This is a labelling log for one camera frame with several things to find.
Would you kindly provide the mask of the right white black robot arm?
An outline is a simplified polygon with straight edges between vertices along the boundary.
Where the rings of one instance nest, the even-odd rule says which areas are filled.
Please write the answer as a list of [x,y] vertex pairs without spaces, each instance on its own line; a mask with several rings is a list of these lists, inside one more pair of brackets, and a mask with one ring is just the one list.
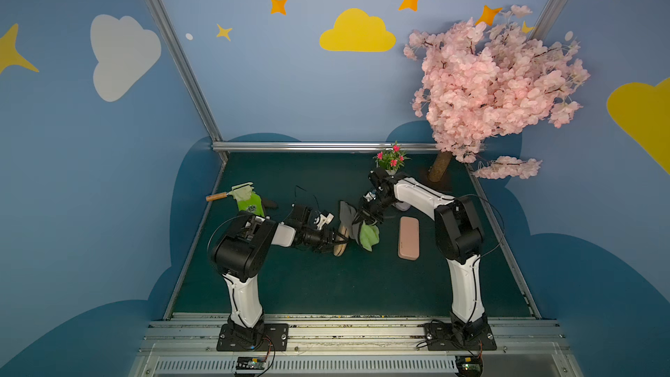
[[433,190],[402,173],[391,176],[382,168],[372,170],[368,179],[373,189],[361,197],[352,224],[380,223],[386,209],[398,202],[433,220],[437,248],[448,261],[453,332],[465,340],[486,333],[488,318],[479,280],[483,227],[474,203],[469,197],[456,198]]

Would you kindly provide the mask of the pink eyeglass case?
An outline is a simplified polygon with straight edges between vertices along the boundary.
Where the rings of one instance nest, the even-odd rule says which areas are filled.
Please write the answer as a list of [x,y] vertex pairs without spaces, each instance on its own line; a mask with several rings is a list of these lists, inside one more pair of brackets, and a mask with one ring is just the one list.
[[420,223],[414,217],[403,216],[400,220],[398,256],[411,261],[420,256]]

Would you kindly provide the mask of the small potted pink flowers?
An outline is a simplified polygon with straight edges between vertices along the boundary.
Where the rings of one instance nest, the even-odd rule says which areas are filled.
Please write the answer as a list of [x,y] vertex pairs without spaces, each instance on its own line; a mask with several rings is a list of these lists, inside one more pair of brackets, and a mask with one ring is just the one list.
[[405,165],[408,160],[407,152],[401,145],[395,142],[391,148],[380,151],[373,157],[375,167],[382,168],[389,175],[395,175]]

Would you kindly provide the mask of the right green circuit board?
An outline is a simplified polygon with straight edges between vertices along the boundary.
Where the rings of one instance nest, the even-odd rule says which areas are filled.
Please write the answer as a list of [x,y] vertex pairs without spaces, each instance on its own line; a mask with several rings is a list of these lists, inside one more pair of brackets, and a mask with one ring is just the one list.
[[483,359],[478,356],[458,356],[455,358],[457,377],[481,377]]

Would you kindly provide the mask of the aluminium front rail frame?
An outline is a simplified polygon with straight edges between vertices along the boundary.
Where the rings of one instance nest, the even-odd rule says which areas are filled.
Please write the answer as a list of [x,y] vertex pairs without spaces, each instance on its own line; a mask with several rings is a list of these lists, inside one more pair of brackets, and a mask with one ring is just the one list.
[[[456,376],[455,358],[483,359],[482,376],[580,376],[554,320],[490,319],[495,351],[429,351],[422,325],[445,318],[273,315],[289,325],[285,352],[217,352],[225,317],[178,313],[148,327],[132,376]],[[237,371],[238,357],[260,357],[263,371]]]

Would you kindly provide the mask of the beige cork eyeglass case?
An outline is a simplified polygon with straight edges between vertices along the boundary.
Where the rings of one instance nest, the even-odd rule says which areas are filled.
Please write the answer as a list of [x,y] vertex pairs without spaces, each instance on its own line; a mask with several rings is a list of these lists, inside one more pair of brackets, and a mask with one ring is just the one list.
[[341,257],[344,254],[350,240],[350,235],[349,228],[341,223],[334,236],[333,255],[335,257]]

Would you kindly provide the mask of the pink cherry blossom tree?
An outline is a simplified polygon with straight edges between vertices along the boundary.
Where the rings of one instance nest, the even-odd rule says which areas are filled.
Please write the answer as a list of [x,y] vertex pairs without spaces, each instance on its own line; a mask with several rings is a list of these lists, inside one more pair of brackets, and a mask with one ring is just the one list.
[[546,120],[556,128],[569,124],[581,108],[572,99],[590,73],[578,59],[579,43],[546,45],[529,36],[527,6],[486,9],[478,21],[454,24],[431,34],[413,31],[404,55],[422,62],[422,85],[412,108],[432,128],[439,155],[429,181],[441,181],[451,161],[478,164],[476,176],[498,180],[530,179],[541,162],[502,155],[481,157],[489,138],[521,134]]

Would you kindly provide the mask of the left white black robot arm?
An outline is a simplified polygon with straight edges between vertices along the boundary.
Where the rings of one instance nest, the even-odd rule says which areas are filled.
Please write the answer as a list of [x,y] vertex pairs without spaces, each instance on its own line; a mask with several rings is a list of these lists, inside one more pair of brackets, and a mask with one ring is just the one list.
[[208,244],[208,255],[226,281],[232,312],[226,328],[255,346],[265,336],[265,312],[260,303],[258,274],[272,246],[306,246],[316,252],[332,251],[348,243],[347,234],[331,227],[330,212],[316,214],[294,204],[282,222],[242,210],[221,224]]

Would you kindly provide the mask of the wooden handled garden trowel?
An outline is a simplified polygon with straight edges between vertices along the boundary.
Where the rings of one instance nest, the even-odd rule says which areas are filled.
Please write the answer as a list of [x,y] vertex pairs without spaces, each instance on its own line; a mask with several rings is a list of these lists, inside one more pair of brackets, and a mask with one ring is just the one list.
[[243,202],[251,199],[254,192],[253,183],[243,183],[236,185],[227,192],[221,192],[206,197],[207,202],[214,202],[227,197],[234,198],[237,202]]

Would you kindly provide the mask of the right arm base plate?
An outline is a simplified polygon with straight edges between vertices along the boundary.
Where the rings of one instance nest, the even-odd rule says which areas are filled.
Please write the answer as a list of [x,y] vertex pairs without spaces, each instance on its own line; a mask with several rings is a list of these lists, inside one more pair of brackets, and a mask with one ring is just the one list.
[[422,325],[429,351],[495,351],[497,342],[488,323],[467,325],[432,320]]

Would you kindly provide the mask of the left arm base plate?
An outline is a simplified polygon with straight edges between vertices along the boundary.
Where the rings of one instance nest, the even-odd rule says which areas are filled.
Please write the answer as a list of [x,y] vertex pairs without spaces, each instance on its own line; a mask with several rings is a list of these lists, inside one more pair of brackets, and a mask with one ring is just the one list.
[[224,324],[216,343],[217,352],[285,352],[289,325],[284,323],[259,323],[253,328],[232,321]]

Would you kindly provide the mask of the green black work glove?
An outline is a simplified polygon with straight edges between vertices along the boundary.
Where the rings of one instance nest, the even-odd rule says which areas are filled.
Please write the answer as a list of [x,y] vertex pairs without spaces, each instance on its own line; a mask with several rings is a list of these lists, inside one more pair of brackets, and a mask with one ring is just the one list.
[[267,217],[267,212],[277,209],[278,205],[276,202],[252,192],[250,198],[238,200],[237,207],[239,210],[249,211],[256,216]]

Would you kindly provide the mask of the grey green microfibre cloth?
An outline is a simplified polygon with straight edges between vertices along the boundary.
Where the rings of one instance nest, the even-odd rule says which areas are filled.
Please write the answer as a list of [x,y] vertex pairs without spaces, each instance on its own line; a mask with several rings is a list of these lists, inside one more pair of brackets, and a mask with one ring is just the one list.
[[338,218],[340,219],[338,234],[347,242],[356,242],[366,251],[372,251],[373,246],[380,242],[378,226],[375,223],[367,223],[351,204],[340,201]]

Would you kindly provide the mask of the purple eyeglass case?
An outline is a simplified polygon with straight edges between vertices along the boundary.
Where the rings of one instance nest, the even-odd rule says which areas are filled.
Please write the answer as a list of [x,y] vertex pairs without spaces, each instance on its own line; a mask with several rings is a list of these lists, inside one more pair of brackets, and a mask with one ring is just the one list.
[[396,209],[398,209],[399,211],[405,212],[410,210],[412,208],[412,205],[409,204],[408,202],[396,202],[394,204],[394,207],[396,207]]

